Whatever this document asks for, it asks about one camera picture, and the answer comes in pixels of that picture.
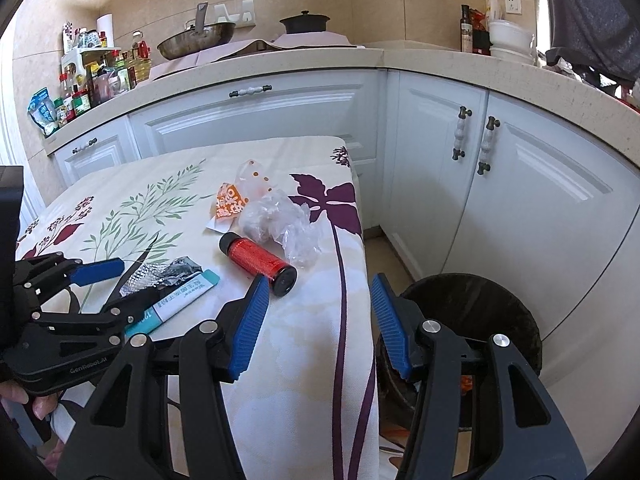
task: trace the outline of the paper towel roll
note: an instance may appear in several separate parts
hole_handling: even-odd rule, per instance
[[[98,31],[98,34],[101,32],[105,32],[107,34],[107,46],[114,47],[113,44],[113,15],[105,14],[104,16],[100,16],[98,18],[97,27],[95,30]]]

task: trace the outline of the kitchen cabinet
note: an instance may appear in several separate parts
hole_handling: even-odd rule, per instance
[[[490,168],[474,175],[444,272],[504,286],[544,338],[622,243],[640,204],[638,172],[593,137],[524,102],[492,93],[486,113],[498,120],[492,145],[481,149],[482,157],[490,148]]]
[[[640,402],[640,219],[580,305],[543,346],[540,379],[591,470]]]
[[[129,123],[123,116],[104,124],[53,154],[67,186],[94,171],[140,159]]]
[[[488,92],[459,82],[391,72],[387,86],[381,227],[417,280],[447,259],[476,168]],[[460,107],[471,111],[460,118]],[[456,128],[464,135],[454,160]]]
[[[367,176],[360,181],[367,228],[378,224],[381,206],[378,110],[385,79],[377,70],[260,76],[190,92],[134,112],[130,120],[143,158],[240,140],[340,137],[357,173]]]

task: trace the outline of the foil wrapper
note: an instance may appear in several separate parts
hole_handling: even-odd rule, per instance
[[[198,272],[202,272],[202,267],[186,256],[177,258],[168,265],[142,263],[120,288],[120,295],[128,296],[148,286],[178,285]]]

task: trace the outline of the pot lid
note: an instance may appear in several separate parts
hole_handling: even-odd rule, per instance
[[[304,19],[304,18],[318,18],[320,20],[325,20],[326,22],[328,22],[331,19],[328,16],[325,16],[324,14],[309,14],[308,10],[302,10],[302,12],[300,12],[299,15],[290,16],[288,18],[284,18],[284,19],[280,20],[280,23],[285,25],[286,22],[288,22],[289,20],[299,20],[299,19]]]

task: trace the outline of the black bottle cap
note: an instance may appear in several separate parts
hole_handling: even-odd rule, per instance
[[[240,235],[231,231],[224,233],[222,238],[220,238],[220,250],[229,256],[229,248],[231,247],[231,244],[240,238],[242,238]]]
[[[279,297],[287,294],[296,284],[297,278],[298,272],[295,267],[290,265],[282,267],[276,274],[273,284],[271,285],[273,295]]]

